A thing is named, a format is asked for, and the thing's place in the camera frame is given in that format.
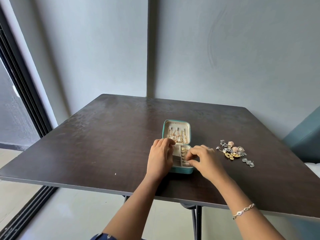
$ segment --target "teal jewelry box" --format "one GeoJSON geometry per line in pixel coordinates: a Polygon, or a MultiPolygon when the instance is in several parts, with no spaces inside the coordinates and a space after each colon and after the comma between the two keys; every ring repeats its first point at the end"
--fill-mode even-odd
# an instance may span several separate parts
{"type": "Polygon", "coordinates": [[[188,152],[191,148],[189,145],[191,141],[190,124],[186,121],[166,120],[163,124],[162,138],[171,138],[176,141],[176,144],[173,146],[173,166],[170,172],[192,173],[194,167],[189,166],[182,155],[182,153],[188,152]]]}

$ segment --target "bracelet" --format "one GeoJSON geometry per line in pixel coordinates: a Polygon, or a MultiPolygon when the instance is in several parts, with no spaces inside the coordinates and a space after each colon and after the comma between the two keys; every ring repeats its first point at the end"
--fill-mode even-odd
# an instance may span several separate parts
{"type": "Polygon", "coordinates": [[[233,220],[236,219],[237,216],[241,216],[243,212],[250,210],[250,209],[253,208],[254,206],[255,206],[255,204],[253,203],[253,204],[251,204],[250,206],[244,208],[242,211],[238,211],[237,214],[235,214],[235,215],[232,217],[232,219],[233,219],[233,220]]]}

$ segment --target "right hand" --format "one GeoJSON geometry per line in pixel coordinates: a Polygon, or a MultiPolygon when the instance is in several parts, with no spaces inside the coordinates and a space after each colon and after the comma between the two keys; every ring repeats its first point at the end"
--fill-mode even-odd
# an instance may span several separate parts
{"type": "Polygon", "coordinates": [[[186,161],[188,161],[190,166],[198,169],[202,176],[211,181],[215,186],[221,180],[228,177],[221,161],[216,158],[214,149],[205,145],[196,145],[189,149],[186,161]],[[200,162],[194,160],[197,157],[200,157],[200,162]]]}

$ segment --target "tabletop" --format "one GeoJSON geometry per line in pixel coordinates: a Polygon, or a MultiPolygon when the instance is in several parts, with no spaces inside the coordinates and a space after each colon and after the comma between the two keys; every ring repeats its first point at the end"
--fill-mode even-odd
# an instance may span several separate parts
{"type": "MultiPolygon", "coordinates": [[[[244,107],[102,94],[1,168],[0,178],[131,195],[167,119],[190,123],[191,146],[242,146],[254,168],[216,154],[259,209],[320,218],[320,178],[244,107]]],[[[197,170],[169,173],[156,198],[226,207],[197,170]]]]}

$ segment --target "wall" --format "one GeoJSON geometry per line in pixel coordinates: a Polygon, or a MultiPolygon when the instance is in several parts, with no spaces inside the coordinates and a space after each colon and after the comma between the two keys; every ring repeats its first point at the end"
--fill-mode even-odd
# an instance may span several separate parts
{"type": "Polygon", "coordinates": [[[0,148],[25,150],[40,139],[0,60],[0,148]]]}
{"type": "Polygon", "coordinates": [[[70,113],[64,101],[59,74],[51,60],[50,51],[33,3],[31,0],[10,0],[10,3],[50,101],[54,116],[57,123],[61,124],[70,116],[70,113]]]}
{"type": "Polygon", "coordinates": [[[320,0],[159,0],[157,98],[246,107],[279,138],[320,105],[320,0]]]}
{"type": "Polygon", "coordinates": [[[34,0],[73,114],[102,93],[147,93],[148,0],[34,0]]]}

